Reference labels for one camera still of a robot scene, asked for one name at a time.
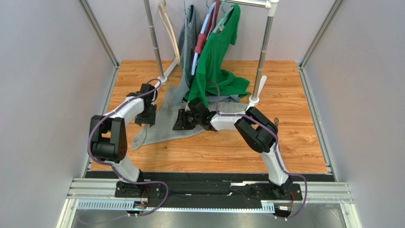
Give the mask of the light grey cloth napkin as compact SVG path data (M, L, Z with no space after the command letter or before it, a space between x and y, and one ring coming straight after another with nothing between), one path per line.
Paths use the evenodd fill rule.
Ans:
M132 139L132 151L135 151L144 145L188 138L205 132L201 126L197 126L192 130L173 130L173 126L178 116L178 109L185 107L184 103L180 106L174 106L172 104L176 90L177 88L175 86L167 88L163 105L156 114L155 124L153 126L145 125Z

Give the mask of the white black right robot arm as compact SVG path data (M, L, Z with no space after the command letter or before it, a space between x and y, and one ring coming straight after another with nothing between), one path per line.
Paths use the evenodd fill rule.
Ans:
M192 130L197 126L206 131L238 131L247 145L258 152L267 168L269 181L282 192L289 191L292 180L281 160L278 127L256 107L243 112L224 113L209 110L196 98L180 109L173 126L174 131Z

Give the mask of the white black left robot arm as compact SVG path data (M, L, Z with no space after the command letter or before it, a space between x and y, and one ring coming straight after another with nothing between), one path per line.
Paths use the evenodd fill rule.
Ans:
M94 162L111 167L121 182L135 185L144 182L141 170L127 155L126 127L131 121L139 126L154 126L157 95L158 87L142 84L138 92L129 93L118 107L90 120L87 153Z

